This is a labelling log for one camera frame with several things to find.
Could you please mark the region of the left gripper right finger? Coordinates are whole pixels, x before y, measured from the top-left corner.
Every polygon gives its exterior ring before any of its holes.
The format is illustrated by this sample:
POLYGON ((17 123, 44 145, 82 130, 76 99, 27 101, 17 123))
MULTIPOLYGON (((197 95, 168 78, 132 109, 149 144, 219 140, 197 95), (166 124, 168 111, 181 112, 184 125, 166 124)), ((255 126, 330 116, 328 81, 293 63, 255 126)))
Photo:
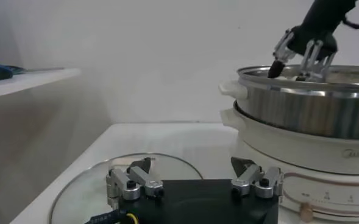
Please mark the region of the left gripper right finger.
POLYGON ((236 174, 236 178, 231 180, 234 195, 242 198, 253 190, 258 198, 269 199, 281 196, 283 173, 278 167, 270 167, 264 171, 250 159, 231 157, 230 160, 236 174))

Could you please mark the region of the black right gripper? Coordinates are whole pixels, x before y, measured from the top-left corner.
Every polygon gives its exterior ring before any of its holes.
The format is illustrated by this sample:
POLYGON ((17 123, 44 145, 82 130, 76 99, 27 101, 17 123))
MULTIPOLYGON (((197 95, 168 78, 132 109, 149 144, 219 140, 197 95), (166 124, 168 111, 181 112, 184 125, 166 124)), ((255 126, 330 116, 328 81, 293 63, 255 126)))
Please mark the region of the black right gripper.
POLYGON ((314 0, 301 25, 286 30, 272 53, 268 78, 279 77, 295 54, 304 55, 297 81, 325 82, 338 50, 334 31, 356 0, 314 0))

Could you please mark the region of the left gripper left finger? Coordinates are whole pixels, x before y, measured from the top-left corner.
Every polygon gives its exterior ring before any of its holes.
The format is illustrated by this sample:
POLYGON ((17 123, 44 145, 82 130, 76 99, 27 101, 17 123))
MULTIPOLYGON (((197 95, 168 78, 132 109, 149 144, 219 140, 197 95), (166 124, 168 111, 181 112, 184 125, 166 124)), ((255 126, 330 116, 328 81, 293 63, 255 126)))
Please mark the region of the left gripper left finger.
POLYGON ((107 204, 118 209, 119 203, 135 202, 143 197, 161 200, 165 196, 163 181, 150 174, 152 158, 132 161, 125 169, 110 167, 106 175, 107 204))

